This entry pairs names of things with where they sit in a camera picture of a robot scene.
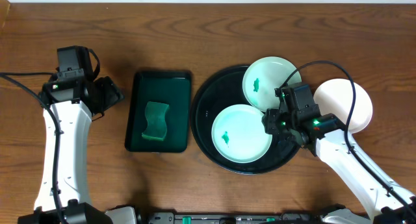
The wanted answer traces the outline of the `white plate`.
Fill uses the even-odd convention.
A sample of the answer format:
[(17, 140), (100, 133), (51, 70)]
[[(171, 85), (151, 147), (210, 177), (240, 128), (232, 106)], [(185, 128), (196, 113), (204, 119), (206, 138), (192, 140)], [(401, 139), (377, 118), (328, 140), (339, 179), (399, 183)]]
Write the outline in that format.
[[(362, 131), (372, 119), (373, 106), (369, 94), (358, 84), (356, 102), (348, 130), (353, 134)], [(334, 114), (346, 124), (352, 106), (352, 87), (348, 79), (331, 79), (322, 83), (313, 95), (322, 115)]]

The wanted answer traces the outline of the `green scrub sponge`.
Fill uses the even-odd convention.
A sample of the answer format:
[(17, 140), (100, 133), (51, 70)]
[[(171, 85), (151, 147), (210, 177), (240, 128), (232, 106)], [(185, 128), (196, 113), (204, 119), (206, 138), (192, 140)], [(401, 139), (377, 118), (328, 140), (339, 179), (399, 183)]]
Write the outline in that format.
[(146, 140), (164, 141), (167, 135), (166, 113), (170, 106), (166, 103), (149, 101), (144, 115), (147, 122), (142, 137)]

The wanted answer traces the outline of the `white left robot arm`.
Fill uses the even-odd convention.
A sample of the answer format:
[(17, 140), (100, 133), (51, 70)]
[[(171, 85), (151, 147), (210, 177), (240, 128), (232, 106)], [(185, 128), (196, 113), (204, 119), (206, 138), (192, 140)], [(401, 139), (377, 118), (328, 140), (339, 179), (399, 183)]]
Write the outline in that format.
[(28, 223), (136, 223), (132, 206), (102, 212), (91, 204), (86, 175), (86, 146), (92, 118), (124, 99), (109, 77), (57, 79), (43, 85), (45, 159), (34, 212)]

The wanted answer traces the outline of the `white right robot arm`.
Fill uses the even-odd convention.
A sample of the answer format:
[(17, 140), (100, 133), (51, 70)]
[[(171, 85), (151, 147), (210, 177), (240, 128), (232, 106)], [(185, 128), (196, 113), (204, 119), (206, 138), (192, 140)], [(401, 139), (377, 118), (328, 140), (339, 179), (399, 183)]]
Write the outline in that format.
[(331, 167), (364, 207), (371, 223), (415, 223), (415, 194), (389, 177), (360, 148), (334, 114), (314, 112), (297, 120), (298, 111), (268, 109), (267, 134), (308, 148)]

